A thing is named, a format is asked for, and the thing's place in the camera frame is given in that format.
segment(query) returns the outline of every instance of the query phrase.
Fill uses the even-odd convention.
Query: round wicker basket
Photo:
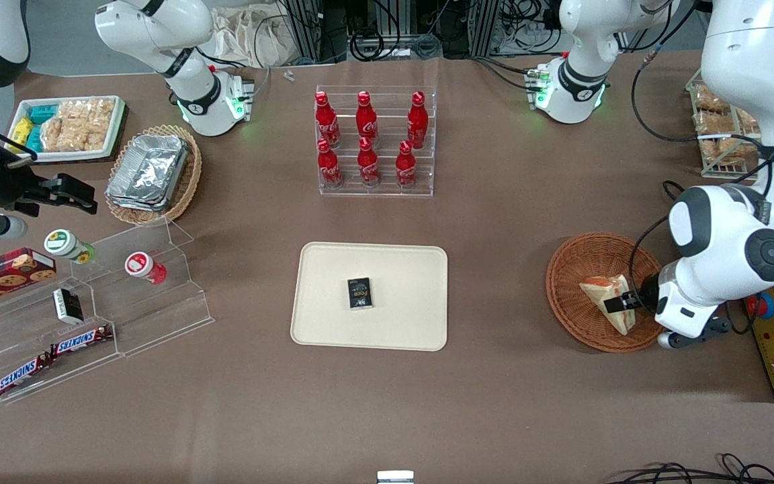
[[[635,245],[615,233],[589,232],[567,240],[551,257],[546,272],[546,294],[557,319],[581,343],[609,353],[638,352],[651,346],[664,328],[643,309],[636,309],[636,324],[626,336],[612,327],[578,283],[591,276],[628,279],[629,256]],[[642,248],[635,256],[635,281],[640,285],[658,272],[660,264]]]
[[[158,134],[161,136],[168,136],[174,134],[186,140],[189,144],[190,150],[187,153],[187,159],[184,161],[184,169],[181,171],[181,177],[178,179],[178,186],[175,187],[175,193],[172,195],[172,205],[165,212],[149,212],[147,210],[135,210],[133,208],[124,208],[123,206],[115,205],[107,197],[107,205],[110,206],[110,211],[113,215],[123,223],[132,224],[144,224],[155,218],[160,218],[163,215],[169,220],[175,220],[184,213],[187,205],[190,205],[190,201],[193,200],[193,195],[196,194],[196,185],[199,184],[199,176],[202,174],[202,154],[199,152],[199,147],[187,130],[179,128],[178,126],[154,126],[154,128],[148,128],[142,131],[140,134]],[[116,175],[119,166],[121,165],[121,159],[124,157],[125,151],[129,148],[137,136],[127,141],[127,144],[121,148],[119,155],[116,157],[116,164],[113,165],[112,173],[110,174],[110,181]]]

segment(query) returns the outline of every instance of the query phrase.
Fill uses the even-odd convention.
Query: acrylic bottle rack
[[[438,95],[434,86],[338,86],[319,85],[317,91],[328,95],[331,106],[339,119],[340,142],[334,147],[342,171],[343,184],[338,189],[329,189],[318,175],[318,188],[323,196],[406,196],[430,197],[435,188],[435,132],[438,113]],[[357,135],[357,93],[368,91],[372,97],[372,107],[378,114],[378,171],[381,183],[368,188],[363,185],[357,166],[359,135]],[[399,190],[396,183],[396,157],[399,156],[400,141],[408,138],[408,112],[411,109],[411,95],[415,91],[426,94],[426,110],[429,124],[426,142],[420,150],[414,150],[417,158],[417,184],[408,191]],[[316,141],[320,138],[317,124],[314,124]],[[313,143],[313,165],[318,156]]]
[[[10,294],[0,301],[0,378],[48,352],[51,344],[111,324],[114,340],[59,356],[52,365],[4,393],[12,402],[123,356],[132,356],[214,321],[205,292],[190,278],[182,246],[193,240],[165,218],[95,242],[95,258],[85,266],[58,259],[59,276]],[[157,285],[133,278],[124,261],[145,251],[167,269]],[[56,318],[52,291],[66,288],[79,297],[83,324]]]

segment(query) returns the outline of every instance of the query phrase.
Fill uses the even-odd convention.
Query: small black box
[[[348,300],[350,300],[352,310],[372,307],[369,278],[348,279]]]
[[[83,324],[83,307],[79,304],[79,296],[65,288],[58,288],[52,292],[52,299],[56,303],[59,321],[69,325]]]

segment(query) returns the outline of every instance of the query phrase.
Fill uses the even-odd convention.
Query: brown table
[[[713,469],[730,451],[774,469],[774,404],[750,336],[688,350],[594,352],[556,322],[544,270],[570,236],[637,236],[669,209],[660,182],[688,186],[697,148],[638,126],[623,56],[593,117],[563,126],[470,61],[347,62],[273,76],[253,121],[199,138],[205,171],[180,218],[191,272],[217,321],[0,407],[0,481],[602,482],[677,460]],[[522,59],[518,65],[535,65]],[[682,89],[699,52],[664,53],[640,105],[686,134]],[[437,83],[438,178],[430,200],[323,198],[316,189],[317,83]],[[157,75],[24,77],[17,97],[117,94],[127,137],[181,124]],[[98,189],[110,165],[44,167]],[[21,241],[56,227],[88,240],[126,229],[43,208]],[[440,352],[298,346],[289,337],[298,254],[313,240],[439,245],[449,255],[449,340]],[[647,240],[673,260],[669,234]]]

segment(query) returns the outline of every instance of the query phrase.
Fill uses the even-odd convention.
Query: cookie box
[[[0,297],[56,276],[52,258],[24,247],[0,256]]]

